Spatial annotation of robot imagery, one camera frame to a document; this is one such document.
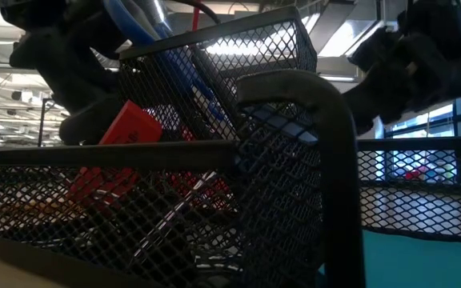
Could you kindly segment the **black binder clip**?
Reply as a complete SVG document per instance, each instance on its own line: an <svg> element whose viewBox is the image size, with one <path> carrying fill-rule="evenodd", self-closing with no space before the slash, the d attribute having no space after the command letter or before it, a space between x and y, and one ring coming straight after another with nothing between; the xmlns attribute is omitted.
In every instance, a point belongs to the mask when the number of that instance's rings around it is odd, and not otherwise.
<svg viewBox="0 0 461 288"><path fill-rule="evenodd" d="M172 231L174 222L179 219L182 211L190 205L190 201L199 195L202 187L216 176L215 171L206 172L182 197L182 199L169 210L158 224L150 230L146 237L140 242L138 249L133 254L133 259L145 258L153 248L159 248L166 236Z"/></svg>

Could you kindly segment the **red eraser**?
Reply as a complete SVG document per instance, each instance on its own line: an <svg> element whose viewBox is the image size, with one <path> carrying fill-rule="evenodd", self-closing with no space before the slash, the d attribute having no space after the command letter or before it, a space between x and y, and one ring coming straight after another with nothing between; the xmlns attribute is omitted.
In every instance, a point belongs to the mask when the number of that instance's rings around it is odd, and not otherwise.
<svg viewBox="0 0 461 288"><path fill-rule="evenodd" d="M116 145L157 142L161 136L160 122L128 101L98 143ZM68 190L68 198L83 206L93 205L102 210L130 191L137 180L138 173L129 167L83 167Z"/></svg>

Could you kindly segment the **black mesh desk organizer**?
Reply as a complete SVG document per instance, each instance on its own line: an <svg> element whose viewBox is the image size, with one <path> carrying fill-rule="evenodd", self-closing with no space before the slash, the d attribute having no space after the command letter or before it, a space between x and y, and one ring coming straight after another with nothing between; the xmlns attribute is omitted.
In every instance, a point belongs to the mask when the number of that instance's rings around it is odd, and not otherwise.
<svg viewBox="0 0 461 288"><path fill-rule="evenodd" d="M91 48L118 100L160 122L157 142L0 151L0 259L69 288L366 288L352 113L316 71L294 6ZM180 86L160 54L186 47L224 119ZM138 173L102 210L68 198L83 167ZM206 172L159 248L140 242Z"/></svg>

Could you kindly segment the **blue handled scissors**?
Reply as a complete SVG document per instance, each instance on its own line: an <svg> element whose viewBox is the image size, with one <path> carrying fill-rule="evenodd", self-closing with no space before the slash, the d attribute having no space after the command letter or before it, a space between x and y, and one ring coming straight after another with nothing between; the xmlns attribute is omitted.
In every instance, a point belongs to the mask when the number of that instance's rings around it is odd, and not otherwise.
<svg viewBox="0 0 461 288"><path fill-rule="evenodd" d="M150 46L174 35L166 20L166 8L162 0L102 0L111 20L136 46ZM177 74L180 86L197 90L206 104L203 112L222 121L225 117L217 107L214 93L201 79L186 47L168 50L160 54L162 66Z"/></svg>

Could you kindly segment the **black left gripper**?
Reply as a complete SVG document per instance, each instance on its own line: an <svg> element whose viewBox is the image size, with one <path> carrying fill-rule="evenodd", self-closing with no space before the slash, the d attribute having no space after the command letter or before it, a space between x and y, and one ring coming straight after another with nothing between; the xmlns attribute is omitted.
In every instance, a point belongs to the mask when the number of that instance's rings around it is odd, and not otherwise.
<svg viewBox="0 0 461 288"><path fill-rule="evenodd" d="M106 57L127 41L103 0L0 0L3 19L24 31L10 65L36 70L69 116L59 127L68 146L98 144L122 103L117 77L91 48Z"/></svg>

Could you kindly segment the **blue sticky note pad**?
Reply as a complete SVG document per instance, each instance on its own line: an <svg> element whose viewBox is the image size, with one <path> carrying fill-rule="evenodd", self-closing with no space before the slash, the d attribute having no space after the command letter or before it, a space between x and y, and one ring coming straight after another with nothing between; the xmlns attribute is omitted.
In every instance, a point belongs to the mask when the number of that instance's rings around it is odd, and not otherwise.
<svg viewBox="0 0 461 288"><path fill-rule="evenodd" d="M461 242L363 233L367 288L461 288Z"/></svg>

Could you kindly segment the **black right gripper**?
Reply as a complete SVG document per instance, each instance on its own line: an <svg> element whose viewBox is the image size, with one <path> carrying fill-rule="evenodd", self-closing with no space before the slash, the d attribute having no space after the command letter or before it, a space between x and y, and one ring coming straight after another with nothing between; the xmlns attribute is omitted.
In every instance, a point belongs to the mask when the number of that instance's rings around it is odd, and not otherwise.
<svg viewBox="0 0 461 288"><path fill-rule="evenodd" d="M402 36L386 27L378 28L347 57L360 70L367 72L374 66L397 66L408 74L392 79L385 92L374 80L365 79L343 94L357 134L365 134L380 115L383 124L399 120L417 95L418 88L411 76L446 81L451 77L451 65L439 51L435 41L421 33Z"/></svg>

